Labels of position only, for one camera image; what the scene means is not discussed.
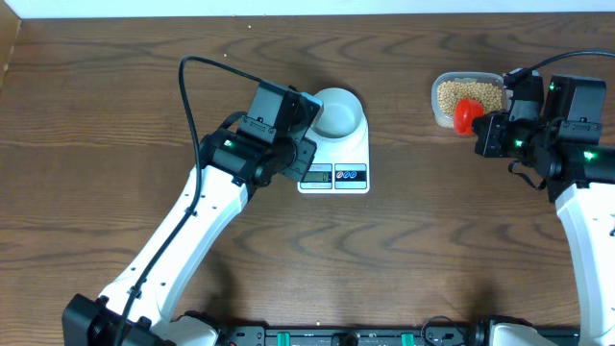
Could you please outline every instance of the brown wooden surface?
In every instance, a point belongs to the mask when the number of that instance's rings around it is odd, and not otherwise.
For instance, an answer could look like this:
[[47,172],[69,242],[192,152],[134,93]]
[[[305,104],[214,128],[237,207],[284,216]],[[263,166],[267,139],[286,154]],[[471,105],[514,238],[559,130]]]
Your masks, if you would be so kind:
[[[177,313],[402,326],[495,312],[576,325],[554,205],[507,160],[439,128],[431,84],[613,46],[613,14],[28,20],[0,99],[0,343],[60,343],[71,297],[96,297],[170,210],[193,164],[185,54],[309,92],[353,90],[370,121],[372,190],[306,196],[277,177],[218,238]],[[615,84],[607,59],[542,72],[554,71]],[[187,84],[201,136],[247,110],[256,88],[198,64]]]

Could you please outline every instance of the clear plastic container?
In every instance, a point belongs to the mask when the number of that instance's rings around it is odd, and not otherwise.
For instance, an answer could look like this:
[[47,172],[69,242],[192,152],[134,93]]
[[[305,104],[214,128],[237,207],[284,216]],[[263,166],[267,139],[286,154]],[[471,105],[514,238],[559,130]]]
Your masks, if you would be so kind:
[[453,127],[453,117],[440,110],[438,104],[438,86],[444,82],[488,83],[502,89],[502,108],[508,108],[508,95],[504,90],[504,79],[495,73],[486,72],[447,72],[438,77],[431,87],[431,107],[435,114],[435,122],[445,128]]

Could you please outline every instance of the scale display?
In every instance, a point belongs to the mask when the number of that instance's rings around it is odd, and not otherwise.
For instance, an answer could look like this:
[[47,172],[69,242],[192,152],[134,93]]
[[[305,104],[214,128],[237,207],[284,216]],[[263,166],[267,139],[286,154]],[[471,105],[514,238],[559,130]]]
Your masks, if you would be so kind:
[[304,183],[330,183],[331,172],[308,172],[303,179]]

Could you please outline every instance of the kitchen scale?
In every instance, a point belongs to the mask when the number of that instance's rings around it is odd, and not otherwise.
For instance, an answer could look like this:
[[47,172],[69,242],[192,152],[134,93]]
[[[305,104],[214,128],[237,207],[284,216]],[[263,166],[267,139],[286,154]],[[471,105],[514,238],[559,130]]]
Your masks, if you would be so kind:
[[324,110],[307,130],[317,149],[309,171],[297,184],[301,193],[367,193],[369,135],[367,118],[358,99],[341,88],[328,88],[314,97]]

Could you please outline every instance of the red cup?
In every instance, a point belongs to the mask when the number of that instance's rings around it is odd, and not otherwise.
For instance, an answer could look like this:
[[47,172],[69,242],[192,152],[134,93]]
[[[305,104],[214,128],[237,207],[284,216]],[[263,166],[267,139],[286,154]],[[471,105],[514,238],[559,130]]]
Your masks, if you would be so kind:
[[484,115],[482,105],[479,101],[468,98],[461,99],[455,107],[453,115],[453,127],[460,136],[472,135],[472,120]]

